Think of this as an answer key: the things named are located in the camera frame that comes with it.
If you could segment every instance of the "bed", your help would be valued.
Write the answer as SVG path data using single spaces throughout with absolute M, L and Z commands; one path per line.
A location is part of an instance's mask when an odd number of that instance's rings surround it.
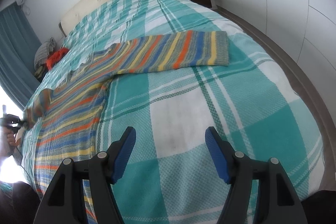
M 218 177 L 206 148 L 209 126 L 251 158 L 278 158 L 300 199 L 318 190 L 323 145 L 313 116 L 279 65 L 232 21 L 189 0 L 82 0 L 60 25 L 67 36 L 63 46 L 70 51 L 27 107 L 43 89 L 66 82 L 93 52 L 143 36 L 225 31 L 230 64 L 114 77 L 89 147 L 81 147 L 75 134 L 63 143 L 37 145 L 40 119 L 21 142 L 27 181 L 40 197 L 65 157 L 89 159 L 127 126 L 137 130 L 137 142 L 123 178 L 113 186 L 126 223 L 216 223 L 229 186 Z M 248 223 L 257 187 L 255 182 Z M 84 190 L 89 222 L 96 223 L 87 182 Z

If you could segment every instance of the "pillow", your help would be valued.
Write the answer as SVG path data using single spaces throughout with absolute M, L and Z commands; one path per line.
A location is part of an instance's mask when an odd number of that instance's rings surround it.
M 34 69 L 35 71 L 39 66 L 45 64 L 49 57 L 49 54 L 53 52 L 56 46 L 55 39 L 51 38 L 49 41 L 44 42 L 37 50 L 34 58 Z

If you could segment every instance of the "window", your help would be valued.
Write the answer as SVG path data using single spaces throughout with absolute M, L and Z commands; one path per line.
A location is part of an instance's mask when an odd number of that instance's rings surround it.
M 13 114 L 22 118 L 22 111 L 13 103 L 13 101 L 8 97 L 5 91 L 0 86 L 0 115 L 3 116 L 2 113 L 2 105 L 6 105 L 6 111 L 9 114 Z M 27 183 L 22 168 L 17 166 L 14 161 L 13 156 L 6 159 L 1 167 L 0 171 L 0 180 L 8 183 L 13 183 L 16 181 L 24 181 Z

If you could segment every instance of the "bedspread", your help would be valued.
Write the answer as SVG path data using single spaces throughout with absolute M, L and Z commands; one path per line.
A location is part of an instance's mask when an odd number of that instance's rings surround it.
M 121 75 L 107 90 L 96 150 L 107 149 L 127 126 L 137 130 L 124 176 L 113 186 L 125 222 L 216 223 L 229 187 L 219 179 L 205 145 L 209 126 L 253 159 L 278 158 L 301 199 L 317 190 L 324 171 L 322 140 L 306 105 L 281 68 L 240 27 L 189 0 L 111 0 L 102 5 L 65 39 L 70 52 L 34 96 L 58 86 L 91 52 L 144 35 L 185 30 L 226 31 L 230 65 Z M 37 122 L 26 133 L 22 146 L 33 186 L 31 158 L 40 127 Z M 39 178 L 38 186 L 45 189 L 50 179 Z M 89 221 L 95 223 L 89 185 L 84 185 Z M 247 222 L 256 193 L 255 182 Z
M 27 115 L 28 124 L 35 120 L 31 122 L 29 116 L 42 117 L 34 170 L 38 192 L 45 193 L 45 184 L 63 159 L 71 157 L 78 161 L 95 155 L 96 128 L 105 106 L 106 90 L 115 75 L 196 64 L 228 65 L 225 32 L 189 30 L 112 44 L 107 50 L 93 52 L 89 60 L 72 71 L 55 90 L 42 90 L 34 106 L 27 109 L 27 113 L 34 114 Z

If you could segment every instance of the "teal curtain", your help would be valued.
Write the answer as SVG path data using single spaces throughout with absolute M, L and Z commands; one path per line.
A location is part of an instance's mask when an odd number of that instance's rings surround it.
M 40 46 L 16 3 L 0 11 L 0 85 L 22 110 L 40 84 L 34 77 L 34 57 Z

